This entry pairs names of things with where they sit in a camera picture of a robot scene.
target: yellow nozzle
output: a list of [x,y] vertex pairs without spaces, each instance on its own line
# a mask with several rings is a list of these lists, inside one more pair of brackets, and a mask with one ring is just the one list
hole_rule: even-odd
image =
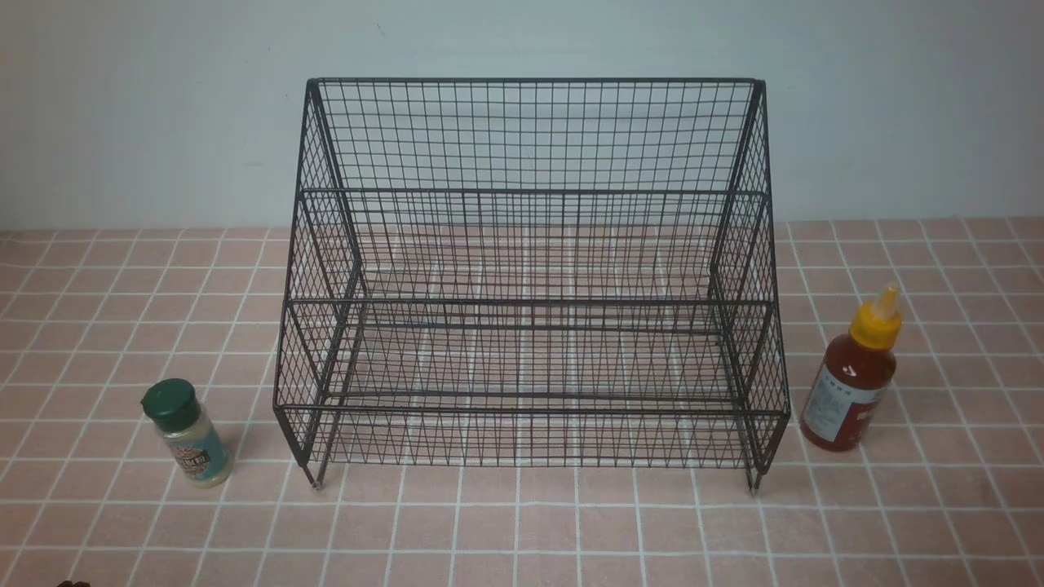
[[859,308],[849,328],[849,334],[868,349],[885,350],[896,346],[896,337],[903,326],[899,313],[899,286],[889,283],[877,300]]

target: teal label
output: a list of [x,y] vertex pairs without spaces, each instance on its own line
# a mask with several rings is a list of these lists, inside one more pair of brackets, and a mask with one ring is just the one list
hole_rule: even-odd
[[210,433],[203,440],[167,442],[167,446],[170,447],[174,461],[177,461],[185,474],[195,480],[209,479],[220,473],[229,461],[221,439],[214,428],[211,428]]

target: sauce bottle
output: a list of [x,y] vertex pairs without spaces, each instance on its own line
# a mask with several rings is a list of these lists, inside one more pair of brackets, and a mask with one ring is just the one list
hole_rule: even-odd
[[859,308],[848,334],[827,346],[801,414],[801,431],[808,442],[833,451],[859,445],[896,373],[892,347],[903,324],[898,301],[899,286],[889,284],[876,301]]

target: black wire rack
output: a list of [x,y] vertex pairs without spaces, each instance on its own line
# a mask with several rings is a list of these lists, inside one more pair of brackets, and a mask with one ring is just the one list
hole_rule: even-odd
[[790,416],[776,289],[763,81],[312,79],[276,417],[316,488],[363,462],[754,491]]

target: green cap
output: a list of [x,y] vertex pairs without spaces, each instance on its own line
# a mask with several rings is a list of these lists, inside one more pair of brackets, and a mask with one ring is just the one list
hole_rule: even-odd
[[203,409],[195,388],[185,379],[164,379],[141,398],[141,406],[164,432],[179,432],[199,419]]

